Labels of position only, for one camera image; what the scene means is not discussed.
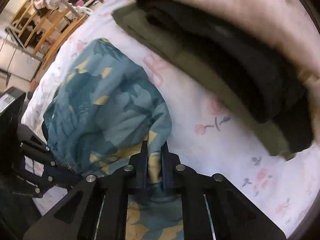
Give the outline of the teal camouflage shorts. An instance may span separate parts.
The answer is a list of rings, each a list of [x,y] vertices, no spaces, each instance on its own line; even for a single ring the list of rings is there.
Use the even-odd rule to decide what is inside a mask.
[[[144,69],[105,38],[70,66],[42,123],[56,160],[82,176],[112,174],[147,141],[148,192],[129,198],[127,239],[183,238],[181,199],[161,188],[161,147],[171,128],[167,104]]]

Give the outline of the black garment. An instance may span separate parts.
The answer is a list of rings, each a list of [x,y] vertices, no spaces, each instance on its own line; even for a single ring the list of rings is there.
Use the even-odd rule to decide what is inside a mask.
[[[151,25],[210,64],[257,122],[274,122],[292,152],[311,145],[308,93],[282,55],[200,9],[173,0],[137,0],[137,5]]]

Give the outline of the olive green garment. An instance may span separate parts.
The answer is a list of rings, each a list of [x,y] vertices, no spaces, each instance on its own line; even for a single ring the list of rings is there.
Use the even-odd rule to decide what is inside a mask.
[[[136,3],[131,3],[112,12],[116,24],[132,38],[173,64],[195,79],[205,89],[212,92],[234,114],[240,122],[258,137],[272,156],[282,156],[286,160],[295,157],[283,132],[272,121],[258,123],[249,113],[242,101],[227,86],[215,70],[192,49],[183,45],[179,39],[147,22],[146,13]]]

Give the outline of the pink bear print garment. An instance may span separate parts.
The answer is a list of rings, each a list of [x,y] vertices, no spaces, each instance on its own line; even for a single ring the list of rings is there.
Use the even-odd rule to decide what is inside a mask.
[[[319,142],[319,13],[308,0],[173,0],[232,22],[283,53],[311,95]]]

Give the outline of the floral white bed sheet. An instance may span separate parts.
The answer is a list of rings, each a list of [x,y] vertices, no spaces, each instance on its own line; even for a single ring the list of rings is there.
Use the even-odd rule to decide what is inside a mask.
[[[112,11],[129,2],[106,0],[76,29],[42,77],[22,123],[43,136],[43,114],[68,68],[93,40],[106,38],[144,68],[166,101],[172,119],[169,150],[201,174],[223,174],[287,237],[293,236],[319,192],[319,146],[313,144],[289,161],[270,156],[210,92],[115,23]]]

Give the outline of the wooden shelf rack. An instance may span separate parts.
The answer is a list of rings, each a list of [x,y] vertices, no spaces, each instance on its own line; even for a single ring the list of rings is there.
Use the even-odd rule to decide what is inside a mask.
[[[62,12],[36,9],[34,1],[25,0],[6,27],[11,40],[1,40],[46,68],[67,38],[87,20],[91,13],[87,6],[96,0],[88,0],[82,6],[74,6],[71,0],[59,0],[66,7]]]

